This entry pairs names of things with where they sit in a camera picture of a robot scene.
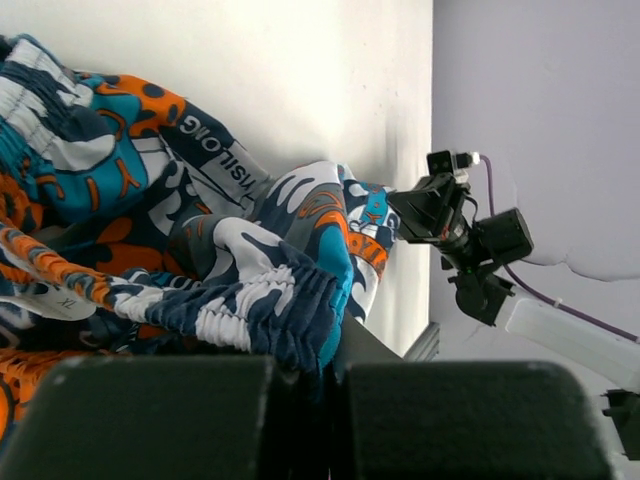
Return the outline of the blue orange patterned shorts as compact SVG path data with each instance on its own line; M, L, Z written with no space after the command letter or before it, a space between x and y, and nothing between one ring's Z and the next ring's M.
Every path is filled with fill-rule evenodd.
M320 374L372 308L389 192L330 161L273 177L185 98L3 38L2 435L73 355L228 350Z

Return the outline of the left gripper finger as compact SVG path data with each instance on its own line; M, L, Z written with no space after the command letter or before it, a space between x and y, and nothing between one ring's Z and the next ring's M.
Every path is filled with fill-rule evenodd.
M385 363L400 360L399 355L381 342L349 312L344 315L341 339L329 381L329 413L332 420L331 479L353 478L353 434L348 393L344 386L348 369L359 363Z

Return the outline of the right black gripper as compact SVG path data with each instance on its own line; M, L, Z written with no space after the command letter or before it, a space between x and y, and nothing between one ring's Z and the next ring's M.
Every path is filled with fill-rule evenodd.
M446 226L455 190L452 174L426 176L407 191L388 195L399 217L399 236L408 243L435 244L444 271L471 274L481 268L491 272L530 255L534 242L518 208L500 212L471 224L458 215Z

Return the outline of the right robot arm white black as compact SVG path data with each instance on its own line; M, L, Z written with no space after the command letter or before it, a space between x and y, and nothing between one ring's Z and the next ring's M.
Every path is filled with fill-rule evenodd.
M511 208L483 219L467 219L470 187L451 174L427 176L388 202L400 218L400 236L429 244L455 287L455 302L466 316L524 337L601 375L614 384L605 393L622 453L639 458L639 339L603 322L587 319L515 277L498 270L528 256L533 241L521 212Z

